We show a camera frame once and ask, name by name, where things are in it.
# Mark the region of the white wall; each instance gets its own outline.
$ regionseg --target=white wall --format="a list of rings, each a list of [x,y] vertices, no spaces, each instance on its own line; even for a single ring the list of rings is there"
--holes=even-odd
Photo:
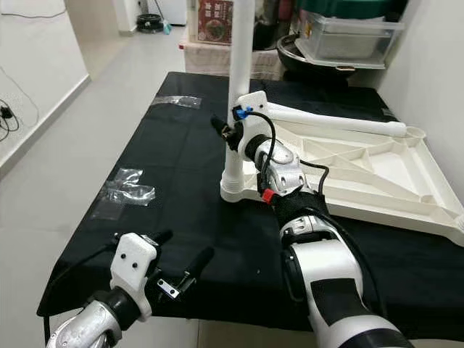
[[[53,15],[63,0],[0,0],[2,12]],[[0,65],[37,104],[42,123],[87,71],[71,27],[63,14],[53,19],[0,17]],[[0,71],[0,98],[8,102],[26,125],[0,142],[0,166],[38,127],[36,111],[21,91]]]
[[[141,14],[138,0],[112,0],[115,6],[117,25],[121,32],[131,32],[137,27],[137,16]]]
[[[410,0],[404,22],[388,70],[370,84],[400,120],[427,132],[464,203],[464,1]]]

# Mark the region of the black pot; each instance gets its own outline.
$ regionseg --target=black pot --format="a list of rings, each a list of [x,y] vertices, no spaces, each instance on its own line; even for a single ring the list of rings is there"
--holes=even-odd
[[[352,67],[326,67],[309,63],[295,45],[298,35],[287,35],[277,41],[278,56],[287,69],[284,80],[298,80],[330,86],[346,86]]]

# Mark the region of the white pvc pipe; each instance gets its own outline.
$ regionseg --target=white pvc pipe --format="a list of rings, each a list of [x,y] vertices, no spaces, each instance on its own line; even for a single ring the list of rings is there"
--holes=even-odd
[[[252,72],[252,51],[254,32],[254,0],[233,1],[231,70],[229,80],[228,116],[233,125],[232,108],[237,99],[249,93]],[[237,197],[244,190],[243,162],[237,152],[228,147],[225,151],[225,169],[220,182],[221,196],[229,202],[240,200]]]
[[[268,103],[269,116],[273,120],[315,125],[318,127],[344,129],[364,133],[381,134],[384,136],[405,137],[407,127],[401,122],[375,122],[355,120],[352,118],[317,115],[283,105]]]

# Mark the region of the black tablecloth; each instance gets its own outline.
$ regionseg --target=black tablecloth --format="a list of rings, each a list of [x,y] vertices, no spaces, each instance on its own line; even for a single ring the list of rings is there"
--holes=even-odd
[[[270,102],[339,117],[395,120],[374,90],[324,90],[299,83],[252,81]],[[154,186],[148,207],[126,206],[119,220],[92,219],[89,208],[59,258],[51,280],[67,266],[108,242],[115,232],[152,233],[172,228],[159,266],[179,277],[206,246],[216,255],[202,281],[182,303],[165,302],[155,315],[225,320],[310,330],[306,317],[284,291],[278,226],[271,209],[259,202],[228,204],[220,199],[223,141],[210,126],[226,118],[228,79],[170,73],[159,96],[197,96],[201,109],[172,104],[151,106],[117,161],[144,170],[140,184]],[[377,272],[390,320],[408,338],[464,340],[464,249],[445,238],[356,220],[339,221],[351,230]],[[97,289],[108,289],[111,254],[79,267],[60,282],[39,315],[80,307]],[[365,300],[375,299],[368,281]]]

